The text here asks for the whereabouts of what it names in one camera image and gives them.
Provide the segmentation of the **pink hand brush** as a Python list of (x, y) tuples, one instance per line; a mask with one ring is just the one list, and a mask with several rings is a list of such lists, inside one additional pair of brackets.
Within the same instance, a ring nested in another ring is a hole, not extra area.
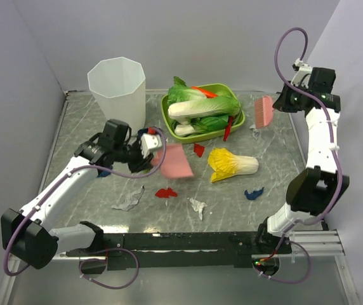
[(256, 129), (268, 126), (274, 117), (273, 99), (265, 95), (254, 102), (254, 118)]

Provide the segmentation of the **pink dustpan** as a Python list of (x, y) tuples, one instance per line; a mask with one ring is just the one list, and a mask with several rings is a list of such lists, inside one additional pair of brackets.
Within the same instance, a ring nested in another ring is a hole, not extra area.
[(166, 145), (166, 155), (160, 171), (162, 176), (167, 179), (183, 179), (194, 176), (181, 144)]

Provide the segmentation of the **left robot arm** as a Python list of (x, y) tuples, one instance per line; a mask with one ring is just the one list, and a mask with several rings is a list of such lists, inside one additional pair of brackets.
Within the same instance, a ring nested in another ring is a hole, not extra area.
[(99, 226), (82, 221), (72, 227), (56, 229), (54, 224), (69, 201), (90, 181), (103, 172), (128, 179), (152, 175), (158, 167), (150, 162), (153, 152), (166, 146), (163, 132), (150, 127), (139, 131), (134, 142), (131, 127), (116, 119), (105, 123), (102, 132), (94, 134), (75, 150), (58, 177), (19, 210), (7, 209), (1, 216), (1, 238), (4, 248), (4, 272), (14, 255), (27, 266), (45, 267), (56, 254), (83, 249), (97, 255), (104, 249), (104, 232)]

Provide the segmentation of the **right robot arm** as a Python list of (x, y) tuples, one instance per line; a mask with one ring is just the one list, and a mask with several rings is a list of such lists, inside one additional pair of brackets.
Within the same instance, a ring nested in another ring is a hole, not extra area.
[(338, 158), (341, 100), (331, 93), (336, 73), (304, 63), (294, 64), (293, 69), (293, 79), (284, 85), (272, 109), (305, 113), (307, 162), (305, 169), (289, 183), (283, 206), (258, 227), (255, 244), (263, 253), (277, 253), (296, 226), (310, 226), (322, 220), (350, 183)]

